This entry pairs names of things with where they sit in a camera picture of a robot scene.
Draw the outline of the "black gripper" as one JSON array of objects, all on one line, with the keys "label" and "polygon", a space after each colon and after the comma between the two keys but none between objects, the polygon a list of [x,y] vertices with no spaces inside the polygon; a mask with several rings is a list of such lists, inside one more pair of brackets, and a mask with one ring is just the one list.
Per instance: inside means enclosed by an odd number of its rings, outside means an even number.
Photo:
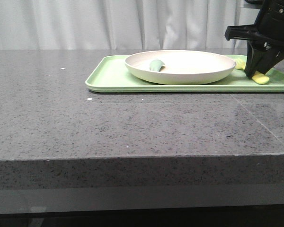
[{"label": "black gripper", "polygon": [[[254,76],[256,71],[266,74],[284,60],[284,6],[261,8],[254,24],[228,26],[225,38],[248,40],[244,69],[247,77]],[[265,43],[279,47],[267,50]]]}]

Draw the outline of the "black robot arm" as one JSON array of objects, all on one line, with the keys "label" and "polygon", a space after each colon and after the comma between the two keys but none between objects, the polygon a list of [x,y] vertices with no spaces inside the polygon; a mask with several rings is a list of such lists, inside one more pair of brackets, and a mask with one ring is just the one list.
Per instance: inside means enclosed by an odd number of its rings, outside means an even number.
[{"label": "black robot arm", "polygon": [[247,41],[247,77],[266,74],[284,60],[284,0],[263,1],[254,24],[228,26],[225,38]]}]

